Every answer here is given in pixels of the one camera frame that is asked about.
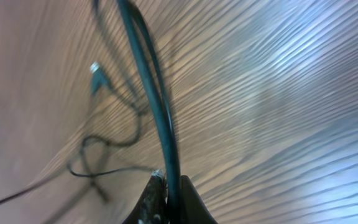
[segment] wooden floor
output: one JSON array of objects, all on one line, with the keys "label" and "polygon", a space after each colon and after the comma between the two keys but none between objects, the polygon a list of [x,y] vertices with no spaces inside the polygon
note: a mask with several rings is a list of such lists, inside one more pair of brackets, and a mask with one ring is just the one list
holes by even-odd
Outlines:
[{"label": "wooden floor", "polygon": [[[219,223],[358,223],[358,0],[146,1],[172,93],[182,174]],[[83,137],[89,66],[127,93],[139,77],[115,1],[0,0],[0,198],[64,169]],[[134,115],[104,94],[92,133],[125,139]],[[107,169],[163,168],[151,114]],[[95,157],[101,149],[88,154]],[[56,181],[0,207],[0,223],[120,223],[149,179]]]}]

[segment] brown wood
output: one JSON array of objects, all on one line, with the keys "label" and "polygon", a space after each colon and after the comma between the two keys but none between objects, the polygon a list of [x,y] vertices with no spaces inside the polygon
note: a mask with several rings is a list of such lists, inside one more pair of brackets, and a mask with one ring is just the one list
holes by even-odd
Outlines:
[{"label": "brown wood", "polygon": [[[142,92],[116,3],[101,4],[108,45],[89,1],[0,0],[0,198],[78,149],[93,61]],[[136,4],[172,92],[181,171],[219,223],[358,223],[358,1]],[[134,115],[104,96],[93,132],[127,138]],[[143,133],[106,169],[163,168],[150,113]],[[67,173],[1,206],[0,223],[120,223],[148,179],[99,178],[104,205]]]}]

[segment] cable connector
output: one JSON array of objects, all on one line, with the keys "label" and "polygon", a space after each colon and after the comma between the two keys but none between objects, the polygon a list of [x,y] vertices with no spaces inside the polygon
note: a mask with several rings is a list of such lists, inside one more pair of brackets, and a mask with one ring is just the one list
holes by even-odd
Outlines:
[{"label": "cable connector", "polygon": [[110,79],[104,74],[98,62],[93,62],[89,70],[92,72],[93,77],[91,81],[91,94],[95,95],[100,87],[105,86],[107,89],[112,90]]}]

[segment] teal connector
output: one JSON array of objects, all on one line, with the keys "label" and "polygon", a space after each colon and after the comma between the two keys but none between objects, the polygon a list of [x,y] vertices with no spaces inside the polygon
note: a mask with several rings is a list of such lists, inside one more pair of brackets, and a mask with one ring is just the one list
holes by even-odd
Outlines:
[{"label": "teal connector", "polygon": [[91,81],[92,95],[95,95],[102,86],[105,86],[108,90],[112,90],[110,79],[104,74],[98,62],[93,62],[89,70],[93,74]]}]

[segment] wood grain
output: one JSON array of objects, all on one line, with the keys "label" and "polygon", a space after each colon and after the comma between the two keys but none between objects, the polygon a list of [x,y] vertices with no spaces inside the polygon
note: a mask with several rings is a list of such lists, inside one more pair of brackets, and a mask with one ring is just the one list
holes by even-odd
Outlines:
[{"label": "wood grain", "polygon": [[[219,223],[358,223],[358,1],[135,3],[172,93],[182,173]],[[0,197],[78,149],[93,61],[143,94],[116,3],[101,6],[107,38],[89,1],[0,0]],[[102,97],[92,132],[128,138],[134,115]],[[143,122],[106,169],[163,167],[150,113]],[[0,223],[120,223],[148,178],[100,178],[104,205],[64,174],[1,206]]]}]

